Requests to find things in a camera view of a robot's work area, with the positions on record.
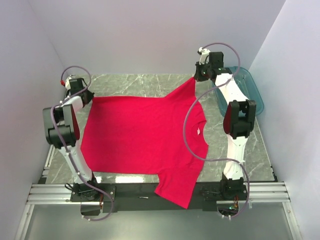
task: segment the white wall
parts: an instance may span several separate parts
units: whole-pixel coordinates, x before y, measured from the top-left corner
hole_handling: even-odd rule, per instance
[[[62,62],[92,73],[193,73],[226,42],[249,68],[285,0],[29,0]],[[223,50],[227,65],[236,57]]]
[[[286,0],[250,72],[258,120],[306,240],[320,239],[320,1]]]
[[[26,0],[0,7],[0,239],[14,238],[48,153],[42,109],[62,97],[62,63]]]

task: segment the teal plastic bin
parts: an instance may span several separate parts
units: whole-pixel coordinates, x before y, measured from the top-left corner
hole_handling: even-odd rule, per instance
[[[234,73],[237,70],[237,66],[232,66],[228,68],[231,70],[232,73]],[[241,90],[241,92],[249,100],[254,100],[256,102],[255,115],[258,116],[259,114],[261,114],[265,108],[265,105],[264,105],[264,102],[262,101],[258,88],[250,72],[245,68],[240,67],[239,73],[236,76],[234,76],[234,80],[238,85],[239,89]],[[216,100],[218,102],[220,113],[224,117],[226,115],[226,111],[228,107],[227,102],[219,89],[217,89],[214,92],[215,92]]]

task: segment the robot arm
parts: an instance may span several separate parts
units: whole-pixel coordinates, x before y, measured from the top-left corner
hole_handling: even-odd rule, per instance
[[[83,78],[75,78],[72,76],[66,79],[66,82],[61,83],[67,89],[67,94],[74,94],[78,91],[84,89],[84,79]],[[55,118],[55,122],[58,124],[58,128],[65,140],[70,154],[72,154],[74,163],[77,166],[82,177],[87,181],[91,181],[94,176],[91,169],[88,167],[84,156],[80,150],[80,130],[76,119],[76,112],[82,109],[85,105],[87,105],[93,98],[94,93],[89,90],[83,92],[80,95],[74,96],[70,98],[67,102],[65,102],[62,106],[56,107],[53,114]],[[43,120],[44,120],[44,129],[45,129],[45,137],[49,144],[54,145],[56,149],[63,155],[66,162],[71,169],[73,182],[76,184],[81,184],[82,181],[79,178],[78,174],[73,167],[70,158],[67,155],[66,149],[62,145],[57,132],[53,126],[51,116],[50,116],[50,107],[43,109]]]
[[[256,103],[248,100],[237,86],[231,71],[224,68],[222,52],[210,52],[206,48],[200,48],[198,53],[200,60],[195,64],[194,75],[198,82],[210,79],[216,86],[219,86],[231,79],[226,85],[219,88],[228,104],[223,120],[223,129],[228,140],[227,158],[243,164],[246,143],[250,132],[254,129]],[[222,175],[222,188],[237,191],[241,189],[243,181],[244,174],[239,164],[227,161]]]

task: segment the t-shirt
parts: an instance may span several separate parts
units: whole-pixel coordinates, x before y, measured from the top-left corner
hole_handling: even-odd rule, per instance
[[[81,151],[94,172],[157,174],[155,193],[188,208],[204,162],[183,140],[183,124],[195,97],[192,77],[165,97],[94,97]],[[198,102],[186,125],[190,148],[205,158],[206,117]]]

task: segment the marble table surface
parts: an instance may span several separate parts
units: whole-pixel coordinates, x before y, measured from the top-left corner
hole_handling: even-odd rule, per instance
[[[164,97],[187,81],[190,74],[102,74],[93,75],[90,91],[95,96],[142,96]],[[211,88],[211,82],[197,82],[196,96]],[[227,156],[227,136],[223,130],[223,117],[219,112],[214,92],[204,96],[200,103],[203,107],[207,123],[204,138],[209,145],[207,158],[224,158]],[[83,135],[91,104],[76,114],[80,134]],[[268,158],[266,147],[257,121],[246,144],[245,168],[250,181],[274,181],[273,169]],[[198,177],[198,182],[220,181],[225,162],[206,162]],[[103,183],[158,183],[157,175],[119,174],[95,172],[97,180]],[[67,162],[55,149],[50,159],[47,184],[72,183],[73,178]]]

